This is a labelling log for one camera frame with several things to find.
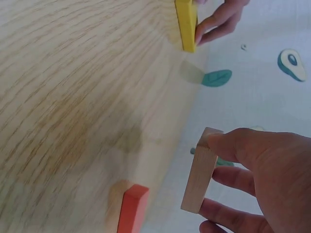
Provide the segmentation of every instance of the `small teal dot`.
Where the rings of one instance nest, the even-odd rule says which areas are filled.
[[[291,63],[293,66],[298,65],[297,60],[296,60],[296,58],[295,58],[294,55],[289,54],[289,55],[288,55],[288,60],[290,61],[290,63]]]

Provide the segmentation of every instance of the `natural wood block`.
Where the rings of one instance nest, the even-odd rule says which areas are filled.
[[[201,208],[218,156],[208,147],[207,137],[220,130],[205,128],[197,146],[181,209],[197,214]]]
[[[123,196],[118,233],[139,233],[145,219],[149,188],[133,185]]]

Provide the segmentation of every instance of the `wooden block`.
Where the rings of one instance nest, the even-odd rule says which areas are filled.
[[[145,219],[149,188],[139,184],[129,188],[123,196],[117,233],[139,233]]]
[[[175,0],[175,6],[183,49],[187,52],[195,52],[194,36],[198,19],[197,6],[192,3],[192,0]]]
[[[201,208],[218,156],[207,145],[207,136],[222,131],[205,128],[197,146],[181,209],[197,214]]]

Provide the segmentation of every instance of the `teal leaf shape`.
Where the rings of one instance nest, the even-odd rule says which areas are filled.
[[[218,70],[204,75],[202,85],[209,87],[218,87],[225,85],[232,76],[229,69]]]
[[[222,158],[218,157],[216,166],[234,166],[234,163],[223,160]]]

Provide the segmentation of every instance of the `hand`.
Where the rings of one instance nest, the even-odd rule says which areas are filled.
[[[202,4],[207,0],[196,1]],[[212,16],[204,19],[197,26],[195,32],[196,44],[201,45],[232,33],[241,19],[243,7],[247,5],[249,1],[250,0],[225,0]]]
[[[311,229],[311,138],[294,133],[237,129],[214,134],[207,143],[221,158],[249,170],[218,167],[213,179],[257,198],[264,216],[205,199],[201,233],[308,233]]]

